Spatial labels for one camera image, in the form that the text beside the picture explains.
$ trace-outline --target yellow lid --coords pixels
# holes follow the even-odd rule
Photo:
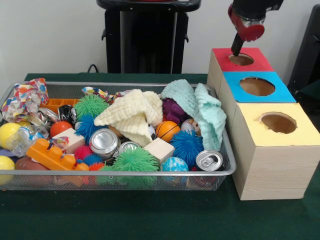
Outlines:
[[[299,103],[239,103],[256,146],[319,146],[320,134]]]

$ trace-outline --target wire mesh basket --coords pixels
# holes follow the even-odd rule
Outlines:
[[[166,84],[143,83],[93,83],[93,82],[47,82],[50,98],[79,99],[81,89],[87,86],[115,94],[118,91],[141,89],[160,94]],[[212,88],[209,93],[215,96]],[[13,85],[3,95],[0,104],[13,95]],[[226,176],[236,170],[235,157],[226,130],[220,153],[223,157],[219,171],[189,172],[131,172],[131,171],[39,171],[0,170],[2,190],[217,190]]]

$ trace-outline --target black cable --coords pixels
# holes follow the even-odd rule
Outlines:
[[[90,65],[90,67],[88,68],[87,73],[90,73],[92,67],[94,67],[95,72],[98,74],[98,73],[99,73],[99,70],[98,70],[98,68],[97,68],[97,66],[96,66],[95,64],[91,64],[91,65]]]

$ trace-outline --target orange lego brick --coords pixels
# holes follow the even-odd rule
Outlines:
[[[51,111],[58,114],[58,108],[60,108],[63,105],[71,105],[74,106],[79,99],[68,99],[68,98],[50,98],[47,102],[47,104],[41,104],[40,108],[47,108]]]
[[[52,146],[48,149],[49,145],[49,141],[40,138],[28,149],[26,155],[52,171],[89,170],[89,167],[85,163],[80,163],[75,167],[76,159],[74,156],[65,155],[62,157],[63,152],[59,147]],[[81,186],[82,184],[81,176],[65,176],[65,178],[77,186]]]

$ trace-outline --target white wall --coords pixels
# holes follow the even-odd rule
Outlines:
[[[236,34],[227,14],[231,1],[202,0],[201,8],[189,13],[184,73],[206,73],[210,49],[231,47]],[[284,0],[279,12],[267,14],[265,35],[245,44],[260,47],[285,82],[318,2]],[[95,0],[0,0],[1,86],[22,81],[27,73],[85,72],[91,63],[105,72],[104,28],[104,10]]]

